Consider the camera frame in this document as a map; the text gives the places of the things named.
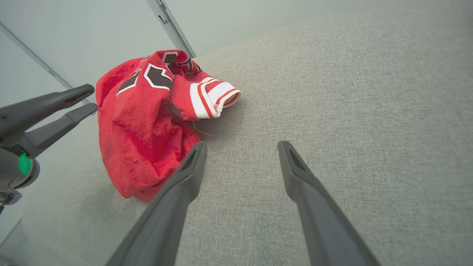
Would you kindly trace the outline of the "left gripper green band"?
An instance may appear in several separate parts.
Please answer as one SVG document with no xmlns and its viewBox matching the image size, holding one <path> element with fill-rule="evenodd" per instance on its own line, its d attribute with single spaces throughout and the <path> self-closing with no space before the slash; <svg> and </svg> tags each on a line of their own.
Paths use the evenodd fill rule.
<svg viewBox="0 0 473 266">
<path fill-rule="evenodd" d="M 53 113 L 70 108 L 95 92 L 90 84 L 63 92 L 53 92 L 2 107 L 0 110 L 0 136 L 16 137 Z M 22 194 L 19 189 L 37 180 L 41 153 L 74 129 L 82 120 L 98 109 L 90 103 L 67 112 L 61 118 L 24 133 L 16 143 L 1 143 L 0 203 L 1 206 L 17 203 Z"/>
</svg>

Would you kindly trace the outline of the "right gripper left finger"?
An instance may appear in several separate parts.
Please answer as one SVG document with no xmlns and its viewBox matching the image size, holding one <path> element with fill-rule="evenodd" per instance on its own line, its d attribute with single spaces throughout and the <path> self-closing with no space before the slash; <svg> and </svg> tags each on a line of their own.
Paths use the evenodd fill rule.
<svg viewBox="0 0 473 266">
<path fill-rule="evenodd" d="M 173 266 L 189 204 L 199 195 L 207 145 L 196 143 L 147 206 L 108 266 Z"/>
</svg>

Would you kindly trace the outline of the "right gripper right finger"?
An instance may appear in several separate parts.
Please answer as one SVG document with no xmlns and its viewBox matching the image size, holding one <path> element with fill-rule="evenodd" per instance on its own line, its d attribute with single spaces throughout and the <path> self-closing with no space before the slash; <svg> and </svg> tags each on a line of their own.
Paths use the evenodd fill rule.
<svg viewBox="0 0 473 266">
<path fill-rule="evenodd" d="M 378 266 L 380 263 L 288 141 L 278 143 L 285 189 L 297 205 L 313 266 Z"/>
</svg>

